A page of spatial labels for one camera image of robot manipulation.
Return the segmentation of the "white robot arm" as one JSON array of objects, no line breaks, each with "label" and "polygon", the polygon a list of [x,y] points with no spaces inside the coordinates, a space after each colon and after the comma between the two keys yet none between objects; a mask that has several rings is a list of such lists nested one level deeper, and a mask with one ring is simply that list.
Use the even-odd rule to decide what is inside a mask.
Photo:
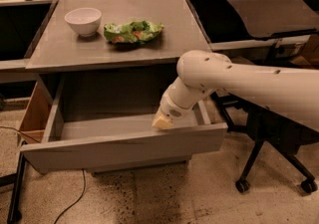
[{"label": "white robot arm", "polygon": [[163,93],[153,127],[167,129],[217,90],[319,130],[319,71],[234,64],[218,53],[194,50],[176,65],[177,78]]}]

